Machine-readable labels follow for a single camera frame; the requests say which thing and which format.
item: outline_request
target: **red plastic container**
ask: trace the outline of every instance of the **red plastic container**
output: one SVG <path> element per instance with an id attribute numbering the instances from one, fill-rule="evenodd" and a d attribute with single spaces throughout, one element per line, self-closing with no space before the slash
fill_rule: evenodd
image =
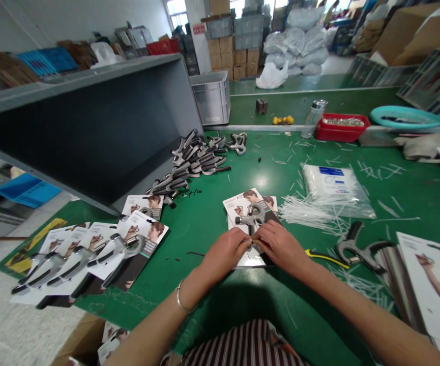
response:
<path id="1" fill-rule="evenodd" d="M 149 43 L 147 44 L 147 49 L 149 50 L 151 56 L 181 52 L 177 38 Z"/>
<path id="2" fill-rule="evenodd" d="M 328 125 L 323 123 L 323 118 L 358 118 L 364 121 L 363 127 L 357 126 L 340 126 Z M 338 142 L 356 142 L 359 136 L 368 128 L 371 123 L 364 115 L 359 114 L 339 114 L 339 113 L 324 113 L 323 118 L 318 122 L 316 139 L 323 141 L 338 141 Z"/>

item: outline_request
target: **green table surface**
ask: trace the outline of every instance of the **green table surface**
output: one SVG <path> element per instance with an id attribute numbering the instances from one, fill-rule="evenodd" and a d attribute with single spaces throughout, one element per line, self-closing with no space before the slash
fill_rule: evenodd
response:
<path id="1" fill-rule="evenodd" d="M 243 156 L 228 153 L 227 163 L 232 166 L 230 172 L 193 179 L 190 189 L 196 193 L 188 197 L 181 195 L 174 210 L 164 208 L 161 221 L 170 227 L 170 231 L 130 291 L 125 293 L 109 288 L 103 295 L 79 298 L 75 306 L 132 329 L 174 290 L 191 269 L 200 264 L 201 257 L 186 253 L 206 253 L 216 238 L 227 230 L 222 201 L 255 187 L 263 195 L 277 196 L 281 204 L 283 196 L 294 192 L 295 189 L 290 192 L 291 185 L 299 178 L 300 162 L 306 161 L 307 154 L 311 158 L 309 163 L 314 165 L 326 165 L 326 159 L 340 156 L 340 167 L 351 164 L 356 168 L 359 160 L 375 170 L 390 163 L 406 169 L 402 175 L 383 180 L 367 177 L 356 169 L 359 181 L 370 193 L 378 219 L 392 218 L 378 200 L 399 212 L 402 218 L 421 218 L 376 223 L 362 220 L 365 228 L 358 238 L 360 247 L 386 239 L 386 225 L 391 240 L 396 240 L 396 232 L 401 231 L 440 242 L 440 165 L 406 161 L 397 149 L 341 144 L 342 148 L 352 150 L 342 151 L 336 143 L 314 139 L 310 141 L 316 145 L 313 151 L 313 147 L 295 145 L 299 140 L 295 133 L 287 137 L 284 134 L 249 132 L 247 153 Z M 296 154 L 289 148 L 291 142 Z M 286 165 L 281 165 L 276 164 L 271 155 L 278 161 L 292 157 Z M 398 200 L 404 212 L 398 211 L 391 196 Z M 116 220 L 82 201 L 68 203 L 55 217 L 69 224 Z M 306 249 L 326 252 L 337 242 L 337 238 L 322 234 L 319 229 L 296 224 L 286 224 L 286 228 Z M 0 270 L 9 272 L 4 263 L 17 250 L 0 263 Z M 317 262 L 328 266 L 328 262 Z M 363 265 L 352 273 L 378 282 Z M 272 321 L 294 349 L 316 365 L 372 364 L 367 347 L 348 322 L 316 293 L 275 267 L 231 272 L 184 322 L 173 347 L 182 352 L 253 318 Z"/>

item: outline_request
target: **silver bracelet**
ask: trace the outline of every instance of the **silver bracelet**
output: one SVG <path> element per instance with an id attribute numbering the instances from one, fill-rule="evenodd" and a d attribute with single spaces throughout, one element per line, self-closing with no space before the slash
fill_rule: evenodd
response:
<path id="1" fill-rule="evenodd" d="M 193 307 L 191 310 L 187 310 L 184 306 L 181 305 L 181 301 L 179 300 L 179 289 L 181 288 L 181 284 L 183 283 L 183 281 L 184 281 L 184 279 L 182 279 L 181 282 L 179 282 L 179 285 L 176 287 L 176 291 L 177 291 L 176 298 L 178 300 L 178 305 L 181 308 L 181 310 L 183 310 L 187 314 L 191 314 L 191 313 L 193 313 L 196 310 L 198 305 Z"/>

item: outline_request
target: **blue plastic tray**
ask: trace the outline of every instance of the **blue plastic tray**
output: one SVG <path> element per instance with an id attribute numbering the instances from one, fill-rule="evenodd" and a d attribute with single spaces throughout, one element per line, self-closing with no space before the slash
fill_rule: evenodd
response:
<path id="1" fill-rule="evenodd" d="M 412 120 L 418 123 L 400 123 L 394 122 L 382 117 L 396 117 Z M 440 116 L 436 114 L 422 111 L 420 109 L 400 107 L 400 106 L 384 106 L 372 110 L 371 120 L 380 124 L 381 126 L 403 129 L 416 130 L 422 128 L 431 128 L 440 126 Z"/>

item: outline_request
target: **hand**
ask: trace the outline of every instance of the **hand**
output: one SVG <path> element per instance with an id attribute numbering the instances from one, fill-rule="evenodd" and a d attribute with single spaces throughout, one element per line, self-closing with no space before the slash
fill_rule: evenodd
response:
<path id="1" fill-rule="evenodd" d="M 251 237 L 238 227 L 221 234 L 199 266 L 208 284 L 212 286 L 225 277 L 237 265 L 251 244 Z"/>
<path id="2" fill-rule="evenodd" d="M 253 239 L 258 240 L 259 246 L 278 267 L 295 278 L 300 279 L 304 270 L 314 263 L 295 237 L 274 220 L 263 224 Z"/>

